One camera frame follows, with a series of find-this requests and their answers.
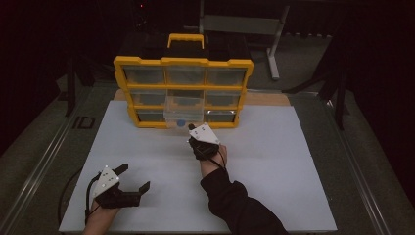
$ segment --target hand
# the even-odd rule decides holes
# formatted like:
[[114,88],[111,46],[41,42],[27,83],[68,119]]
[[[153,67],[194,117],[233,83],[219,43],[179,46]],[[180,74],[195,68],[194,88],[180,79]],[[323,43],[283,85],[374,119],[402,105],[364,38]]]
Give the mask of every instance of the hand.
[[[219,163],[222,167],[225,167],[228,159],[228,152],[225,145],[219,145],[219,150],[212,158],[215,162]],[[201,161],[201,173],[202,177],[207,176],[213,171],[219,169],[219,166],[211,161]]]
[[193,154],[199,161],[211,159],[217,154],[217,151],[219,150],[219,146],[217,144],[198,141],[193,137],[190,137],[188,142],[190,147],[193,149]]
[[104,209],[94,200],[91,206],[91,213],[88,216],[83,235],[87,234],[105,234],[110,228],[115,216],[118,214],[120,208]]

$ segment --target wrist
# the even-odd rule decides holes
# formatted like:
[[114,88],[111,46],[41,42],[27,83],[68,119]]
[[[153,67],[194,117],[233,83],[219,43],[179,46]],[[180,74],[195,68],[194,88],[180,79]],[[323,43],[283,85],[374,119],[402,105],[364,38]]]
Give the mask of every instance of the wrist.
[[222,157],[220,156],[219,153],[217,153],[215,156],[213,156],[210,160],[203,160],[200,161],[201,163],[201,173],[202,173],[202,177],[207,176],[208,174],[212,173],[213,171],[219,169],[219,165],[213,163],[212,161],[215,161],[216,163],[218,163],[220,165],[220,167],[225,167],[225,162],[222,159]]
[[95,210],[92,210],[92,212],[89,214],[85,229],[82,234],[105,234],[111,227],[111,224],[113,223],[120,208],[101,208],[95,201],[92,208]]

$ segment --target yellow storage organizer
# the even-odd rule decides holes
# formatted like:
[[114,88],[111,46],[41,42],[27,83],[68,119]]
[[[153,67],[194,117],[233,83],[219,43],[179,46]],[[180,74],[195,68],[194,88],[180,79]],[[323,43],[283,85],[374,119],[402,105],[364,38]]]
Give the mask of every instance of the yellow storage organizer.
[[[165,51],[179,41],[182,45],[200,42],[202,55],[209,53],[201,34],[170,34]],[[254,69],[250,58],[219,61],[199,55],[174,57],[173,51],[162,53],[160,58],[145,59],[136,54],[118,55],[114,65],[127,111],[137,127],[187,128],[189,123],[203,122],[212,128],[238,125],[247,82]]]

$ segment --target yellow handle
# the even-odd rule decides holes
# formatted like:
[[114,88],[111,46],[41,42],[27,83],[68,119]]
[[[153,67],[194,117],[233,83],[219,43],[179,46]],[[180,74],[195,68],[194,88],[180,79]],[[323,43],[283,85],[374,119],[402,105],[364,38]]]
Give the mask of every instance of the yellow handle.
[[171,33],[168,36],[167,48],[170,48],[171,41],[200,41],[202,43],[202,49],[205,49],[204,36],[201,34]]

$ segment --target table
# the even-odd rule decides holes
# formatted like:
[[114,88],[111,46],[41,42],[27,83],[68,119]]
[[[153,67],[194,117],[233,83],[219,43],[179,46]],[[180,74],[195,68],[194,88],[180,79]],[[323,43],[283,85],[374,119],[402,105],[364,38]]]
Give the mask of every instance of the table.
[[[60,231],[84,227],[85,192],[105,165],[129,164],[119,188],[137,191],[151,181],[139,208],[120,211],[111,231],[125,233],[228,233],[208,210],[198,161],[188,133],[136,128],[125,101],[111,101],[73,191]],[[291,106],[246,105],[238,128],[215,129],[228,147],[231,180],[244,183],[291,232],[337,230],[296,111]]]

